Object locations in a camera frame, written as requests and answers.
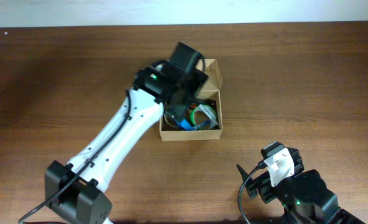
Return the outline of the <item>blue plastic case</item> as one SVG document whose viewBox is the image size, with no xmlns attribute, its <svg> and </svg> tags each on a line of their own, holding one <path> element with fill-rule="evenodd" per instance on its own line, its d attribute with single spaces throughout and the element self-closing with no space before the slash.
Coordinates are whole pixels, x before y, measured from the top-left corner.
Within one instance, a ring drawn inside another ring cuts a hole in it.
<svg viewBox="0 0 368 224">
<path fill-rule="evenodd" d="M 186 120 L 186 119 L 182 119 L 181 121 L 177 121 L 178 126 L 185 131 L 192 131 L 193 127 L 191 126 L 191 124 Z"/>
</svg>

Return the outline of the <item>black marker pen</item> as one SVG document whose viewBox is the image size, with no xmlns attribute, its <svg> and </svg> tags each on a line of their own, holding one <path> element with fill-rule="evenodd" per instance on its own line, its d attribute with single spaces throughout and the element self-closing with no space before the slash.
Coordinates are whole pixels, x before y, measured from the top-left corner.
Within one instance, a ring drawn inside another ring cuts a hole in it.
<svg viewBox="0 0 368 224">
<path fill-rule="evenodd" d="M 209 118 L 209 129 L 214 129 L 218 125 L 217 112 L 209 105 L 200 104 L 199 109 Z"/>
</svg>

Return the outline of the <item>blue ballpoint pen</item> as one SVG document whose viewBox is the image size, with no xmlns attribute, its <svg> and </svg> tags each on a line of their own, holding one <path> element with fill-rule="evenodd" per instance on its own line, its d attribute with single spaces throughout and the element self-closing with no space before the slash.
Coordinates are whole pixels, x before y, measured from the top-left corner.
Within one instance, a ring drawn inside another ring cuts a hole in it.
<svg viewBox="0 0 368 224">
<path fill-rule="evenodd" d="M 207 121 L 204 121 L 203 123 L 201 124 L 197 124 L 195 126 L 192 127 L 192 129 L 195 131 L 195 130 L 200 130 L 202 128 L 204 128 L 205 126 L 209 125 L 210 124 L 210 121 L 207 120 Z"/>
</svg>

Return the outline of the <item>green tape roll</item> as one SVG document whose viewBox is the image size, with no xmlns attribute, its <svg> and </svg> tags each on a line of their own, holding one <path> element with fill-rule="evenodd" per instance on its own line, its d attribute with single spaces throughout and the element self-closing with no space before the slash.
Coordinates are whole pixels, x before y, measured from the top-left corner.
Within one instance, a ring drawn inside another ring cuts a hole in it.
<svg viewBox="0 0 368 224">
<path fill-rule="evenodd" d="M 196 121 L 196 113 L 203 113 L 200 109 L 199 109 L 199 106 L 192 110 L 191 113 L 190 113 L 190 119 L 191 119 L 191 123 L 195 126 L 197 125 L 197 121 Z M 205 130 L 206 128 L 208 128 L 208 130 L 211 130 L 209 129 L 209 125 L 205 126 L 204 128 L 202 128 L 202 130 Z"/>
</svg>

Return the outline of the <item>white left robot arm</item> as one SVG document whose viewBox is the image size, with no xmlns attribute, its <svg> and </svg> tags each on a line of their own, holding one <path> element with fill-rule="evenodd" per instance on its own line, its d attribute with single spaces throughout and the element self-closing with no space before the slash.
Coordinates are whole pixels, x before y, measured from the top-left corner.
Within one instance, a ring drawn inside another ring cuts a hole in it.
<svg viewBox="0 0 368 224">
<path fill-rule="evenodd" d="M 69 223 L 109 223 L 106 197 L 115 172 L 142 135 L 164 115 L 182 129 L 186 111 L 208 79 L 204 56 L 178 43 L 168 59 L 139 70 L 119 110 L 96 138 L 66 165 L 53 161 L 45 172 L 46 207 Z"/>
</svg>

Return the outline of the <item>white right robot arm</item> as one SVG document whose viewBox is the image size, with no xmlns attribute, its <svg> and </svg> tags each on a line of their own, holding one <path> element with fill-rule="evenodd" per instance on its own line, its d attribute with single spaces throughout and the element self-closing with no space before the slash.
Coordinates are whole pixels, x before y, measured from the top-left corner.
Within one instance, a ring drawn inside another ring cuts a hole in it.
<svg viewBox="0 0 368 224">
<path fill-rule="evenodd" d="M 259 196 L 265 204 L 277 199 L 284 209 L 277 223 L 363 222 L 339 206 L 337 195 L 328 189 L 317 170 L 304 170 L 299 150 L 276 142 L 263 148 L 261 154 L 263 159 L 249 173 L 237 165 L 243 180 L 238 208 L 246 223 L 250 220 L 242 208 L 244 191 L 250 198 Z"/>
</svg>

